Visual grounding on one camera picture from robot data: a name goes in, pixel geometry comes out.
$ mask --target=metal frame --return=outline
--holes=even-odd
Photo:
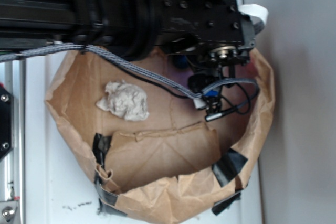
[[[25,69],[25,61],[5,64],[4,85],[14,97],[13,150],[0,162],[0,174],[4,175],[0,179],[0,224],[25,223]],[[9,217],[10,221],[7,222],[5,217]]]

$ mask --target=black cable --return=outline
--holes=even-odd
[[[161,89],[167,91],[169,94],[171,94],[171,95],[173,95],[173,96],[175,96],[175,97],[177,97],[177,98],[180,98],[180,99],[189,99],[188,97],[186,97],[186,96],[184,96],[184,95],[179,95],[179,94],[174,93],[173,91],[171,91],[169,88],[165,87],[164,85],[161,85],[161,84],[159,84],[159,83],[157,83],[157,82],[148,80],[148,79],[143,78],[143,77],[141,77],[141,76],[138,76],[138,75],[136,75],[135,73],[132,73],[132,72],[130,72],[130,71],[128,71],[128,70],[126,70],[126,69],[120,67],[120,66],[117,66],[117,65],[115,65],[115,66],[116,66],[117,68],[119,68],[121,71],[127,73],[128,75],[130,75],[130,76],[132,76],[132,77],[134,77],[134,78],[136,78],[136,79],[138,79],[138,80],[140,80],[140,81],[144,81],[144,82],[147,82],[147,83],[149,83],[149,84],[151,84],[151,85],[157,86],[157,87],[159,87],[159,88],[161,88]]]
[[[231,107],[235,107],[235,105],[233,105],[233,103],[231,103],[225,96],[221,95],[220,98],[224,99]]]
[[[250,112],[250,110],[251,110],[251,97],[248,95],[248,93],[247,93],[247,91],[246,91],[246,89],[244,89],[244,87],[242,86],[242,85],[240,85],[239,83],[236,83],[236,85],[238,86],[238,87],[240,87],[240,89],[242,90],[242,92],[245,94],[245,96],[246,96],[246,101],[247,101],[247,103],[248,103],[248,108],[247,108],[247,110],[245,111],[245,112],[240,112],[239,110],[237,110],[237,113],[238,114],[240,114],[240,115],[246,115],[247,113],[249,113]]]

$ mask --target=gray wall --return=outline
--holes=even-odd
[[[336,223],[336,0],[244,0],[269,9],[258,48],[276,74],[260,157],[265,223]]]

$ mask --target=wire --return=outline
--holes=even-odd
[[[137,76],[136,74],[134,74],[134,73],[132,73],[132,72],[126,70],[126,69],[123,69],[123,68],[121,68],[121,67],[119,67],[119,66],[117,66],[117,68],[120,69],[121,71],[123,71],[123,72],[129,74],[130,76],[132,76],[132,77],[134,77],[134,78],[140,80],[140,81],[144,81],[144,82],[147,82],[147,83],[152,84],[152,85],[154,85],[154,86],[157,86],[157,87],[159,87],[159,88],[161,88],[161,89],[167,91],[169,94],[171,94],[171,95],[173,95],[173,96],[175,96],[175,97],[177,97],[177,98],[180,98],[180,99],[189,99],[189,98],[186,97],[185,95],[179,95],[179,94],[174,93],[173,91],[171,91],[169,88],[165,87],[164,85],[161,85],[161,84],[159,84],[159,83],[157,83],[157,82],[148,80],[148,79],[143,78],[143,77],[141,77],[141,76]]]
[[[248,93],[247,93],[247,91],[246,91],[246,89],[244,89],[244,87],[242,86],[242,85],[240,85],[239,83],[236,83],[236,85],[238,86],[238,87],[240,87],[240,89],[243,91],[243,93],[245,94],[245,96],[246,96],[246,101],[247,101],[247,103],[248,103],[248,108],[247,108],[247,110],[245,111],[245,112],[241,112],[241,111],[239,111],[239,110],[237,110],[237,113],[238,114],[240,114],[240,115],[246,115],[246,114],[248,114],[249,112],[250,112],[250,110],[251,110],[251,97],[248,95]]]
[[[259,86],[254,79],[248,79],[248,78],[227,78],[224,80],[218,80],[213,82],[212,84],[206,86],[204,89],[201,90],[199,93],[194,93],[188,88],[182,86],[181,84],[167,78],[164,76],[161,76],[160,74],[148,71],[144,68],[141,68],[137,65],[132,64],[131,62],[128,62],[121,57],[108,52],[102,48],[93,46],[93,45],[76,45],[73,43],[66,43],[66,44],[59,44],[59,45],[53,45],[53,46],[48,46],[48,47],[42,47],[42,48],[37,48],[37,49],[31,49],[31,50],[26,50],[22,51],[19,54],[8,54],[8,55],[3,55],[0,56],[0,62],[1,61],[9,61],[9,60],[16,60],[16,59],[24,59],[24,58],[29,58],[33,56],[40,56],[40,55],[47,55],[47,54],[54,54],[56,52],[61,52],[61,51],[68,51],[68,50],[86,50],[89,52],[93,52],[103,59],[107,60],[108,62],[120,66],[124,69],[127,69],[133,73],[140,74],[142,76],[148,77],[149,79],[158,81],[162,84],[165,84],[167,86],[170,86],[179,92],[183,93],[190,99],[199,99],[203,97],[205,94],[207,94],[209,91],[216,89],[217,87],[227,85],[227,84],[233,84],[233,83],[250,83],[255,86],[255,93],[251,96],[251,99],[257,96],[259,92]]]

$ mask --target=robotic arm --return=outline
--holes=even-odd
[[[194,72],[188,86],[200,94],[195,105],[206,109],[207,121],[239,113],[257,95],[254,80],[235,79],[235,65],[249,63],[255,35],[250,16],[238,10],[236,0],[0,0],[2,51],[62,41],[82,49],[104,46],[126,61],[145,58],[154,46],[185,57]],[[240,82],[254,84],[256,92],[222,110],[223,85]]]

